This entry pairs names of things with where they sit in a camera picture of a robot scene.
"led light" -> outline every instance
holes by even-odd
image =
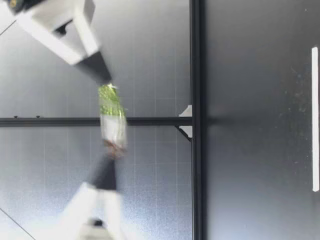
[[[318,48],[312,52],[312,190],[319,191],[319,69]]]

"cable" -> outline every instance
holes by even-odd
[[[3,30],[3,31],[0,33],[0,36],[1,36],[2,34],[4,34],[13,24],[15,24],[16,21],[17,21],[17,20],[14,20],[9,26],[7,26],[7,27],[5,28],[5,30]]]
[[[8,213],[6,213],[1,207],[0,207],[0,211],[4,213],[4,215],[6,215],[12,222],[14,222],[16,225],[18,225],[19,228],[21,228],[30,238],[32,238],[33,240],[36,240],[29,232],[27,232],[27,230],[25,230],[19,223],[17,223],[17,221],[15,221]]]

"black metal rail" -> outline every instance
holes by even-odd
[[[128,117],[129,126],[191,126],[192,117]],[[15,127],[94,127],[98,117],[0,118],[0,128]]]
[[[204,144],[204,108],[205,93],[202,81],[202,42],[203,22],[202,0],[190,0],[190,63],[191,63],[191,101],[192,101],[192,207],[193,207],[193,240],[206,239],[206,226],[203,221],[205,214],[205,197],[203,189],[205,157]]]

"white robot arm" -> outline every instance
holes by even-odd
[[[100,45],[91,29],[93,0],[5,0],[18,24],[70,65],[98,53]],[[85,52],[65,43],[59,35],[73,22]]]

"horizontal black bar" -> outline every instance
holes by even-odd
[[[128,117],[129,126],[192,126],[192,117]],[[94,127],[98,117],[0,118],[0,128],[14,127]]]

